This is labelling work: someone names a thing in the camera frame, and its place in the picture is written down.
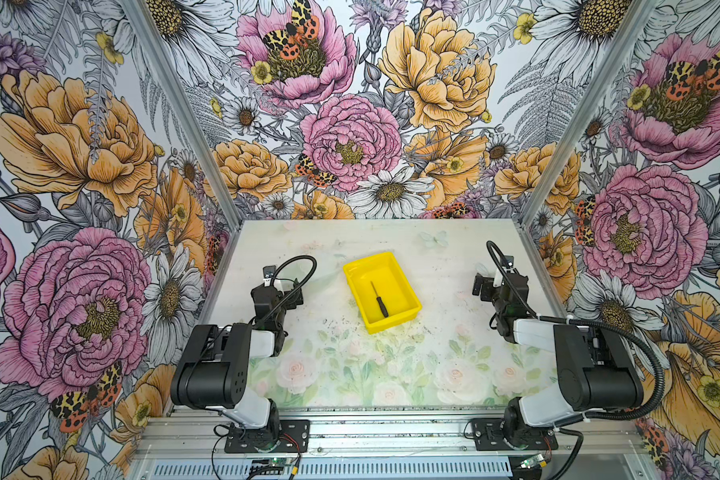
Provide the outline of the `black screwdriver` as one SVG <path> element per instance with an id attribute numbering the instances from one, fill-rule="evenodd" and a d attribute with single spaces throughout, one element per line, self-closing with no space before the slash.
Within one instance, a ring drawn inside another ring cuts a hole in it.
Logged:
<path id="1" fill-rule="evenodd" d="M 389 317 L 389 311 L 388 311 L 388 309 L 387 309 L 387 307 L 386 307 L 386 305 L 385 305 L 385 303 L 384 303 L 384 300 L 383 300 L 382 296 L 380 295 L 380 293 L 379 293 L 379 291 L 378 291 L 375 283 L 374 283 L 373 281 L 371 281 L 371 282 L 370 282 L 370 285 L 371 285 L 371 288 L 372 288 L 373 293 L 374 293 L 374 295 L 375 295 L 375 300 L 376 300 L 376 302 L 377 302 L 377 305 L 378 305 L 378 307 L 379 307 L 379 310 L 380 310 L 380 312 L 381 312 L 382 317 L 383 317 L 383 318 L 388 318 L 388 317 Z"/>

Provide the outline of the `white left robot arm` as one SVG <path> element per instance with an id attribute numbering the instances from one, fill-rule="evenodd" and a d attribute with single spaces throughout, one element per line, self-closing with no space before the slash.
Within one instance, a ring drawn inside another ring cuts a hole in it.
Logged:
<path id="1" fill-rule="evenodd" d="M 176 366 L 172 403 L 228 419 L 227 445 L 234 453 L 272 451 L 286 438 L 276 403 L 248 385 L 248 369 L 251 360 L 282 352 L 285 315 L 303 304 L 302 284 L 293 280 L 291 286 L 282 291 L 270 281 L 255 287 L 255 315 L 247 323 L 194 327 Z"/>

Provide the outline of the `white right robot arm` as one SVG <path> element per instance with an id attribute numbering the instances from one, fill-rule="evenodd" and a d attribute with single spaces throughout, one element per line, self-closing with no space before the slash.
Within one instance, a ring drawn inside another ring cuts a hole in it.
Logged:
<path id="1" fill-rule="evenodd" d="M 503 441 L 507 449 L 539 448 L 554 442 L 556 427 L 578 423 L 590 414 L 631 413 L 641 406 L 644 391 L 623 331 L 531 317 L 523 304 L 528 278 L 517 273 L 477 273 L 472 294 L 492 304 L 491 327 L 506 342 L 551 353 L 557 373 L 545 389 L 510 400 L 501 421 L 475 426 L 478 442 Z"/>

